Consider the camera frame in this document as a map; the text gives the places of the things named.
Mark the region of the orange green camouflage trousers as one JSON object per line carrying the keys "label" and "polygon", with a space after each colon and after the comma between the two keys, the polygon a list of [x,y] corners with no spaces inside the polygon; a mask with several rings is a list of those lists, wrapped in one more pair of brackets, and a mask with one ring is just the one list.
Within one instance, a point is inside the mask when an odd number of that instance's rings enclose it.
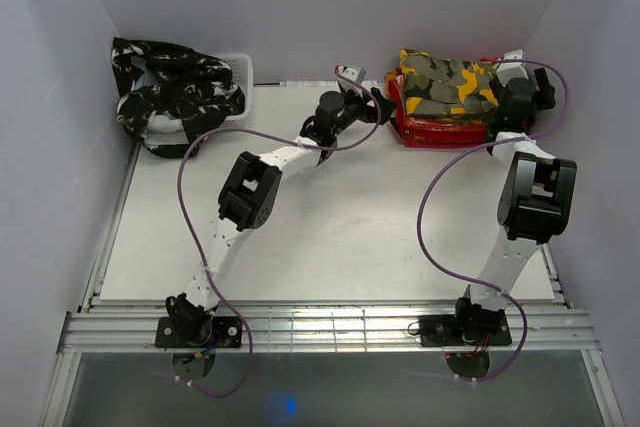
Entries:
{"label": "orange green camouflage trousers", "polygon": [[403,49],[399,68],[405,113],[410,117],[481,119],[498,107],[491,81],[496,69],[487,61],[434,57]]}

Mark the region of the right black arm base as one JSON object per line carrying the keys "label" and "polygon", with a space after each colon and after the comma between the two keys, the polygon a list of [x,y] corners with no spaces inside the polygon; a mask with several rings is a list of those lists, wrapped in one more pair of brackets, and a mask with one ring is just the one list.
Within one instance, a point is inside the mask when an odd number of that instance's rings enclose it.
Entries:
{"label": "right black arm base", "polygon": [[463,324],[453,314],[419,316],[408,325],[407,332],[418,337],[422,347],[507,347],[513,342],[505,320],[497,330],[490,331]]}

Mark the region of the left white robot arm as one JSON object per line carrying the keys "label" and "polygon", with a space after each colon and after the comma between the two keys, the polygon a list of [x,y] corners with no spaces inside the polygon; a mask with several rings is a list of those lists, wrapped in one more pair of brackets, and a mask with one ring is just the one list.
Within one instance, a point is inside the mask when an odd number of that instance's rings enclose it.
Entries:
{"label": "left white robot arm", "polygon": [[210,249],[195,241],[200,266],[183,292],[166,299],[168,316],[186,345],[200,347],[221,338],[214,333],[212,316],[221,296],[212,284],[250,234],[269,219],[282,181],[327,160],[337,150],[338,136],[353,123],[381,126],[396,109],[377,88],[325,92],[295,141],[268,153],[238,156],[218,195]]}

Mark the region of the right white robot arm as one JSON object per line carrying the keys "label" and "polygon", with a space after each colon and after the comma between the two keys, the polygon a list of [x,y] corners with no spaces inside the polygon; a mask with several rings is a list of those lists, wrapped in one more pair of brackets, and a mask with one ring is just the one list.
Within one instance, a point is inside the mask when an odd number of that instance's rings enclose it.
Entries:
{"label": "right white robot arm", "polygon": [[487,150],[507,167],[497,207],[499,232],[476,282],[456,302],[451,329],[464,344],[508,334],[505,309],[531,257],[564,232],[571,210],[577,165],[555,157],[529,136],[537,115],[555,107],[555,87],[539,66],[490,82],[498,101],[486,125]]}

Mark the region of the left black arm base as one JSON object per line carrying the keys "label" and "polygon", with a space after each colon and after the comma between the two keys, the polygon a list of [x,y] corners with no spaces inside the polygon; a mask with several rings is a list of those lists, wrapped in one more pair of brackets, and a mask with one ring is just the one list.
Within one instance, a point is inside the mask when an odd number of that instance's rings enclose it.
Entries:
{"label": "left black arm base", "polygon": [[238,317],[222,316],[206,320],[199,332],[188,333],[170,317],[158,321],[154,346],[166,349],[239,348],[243,326]]}

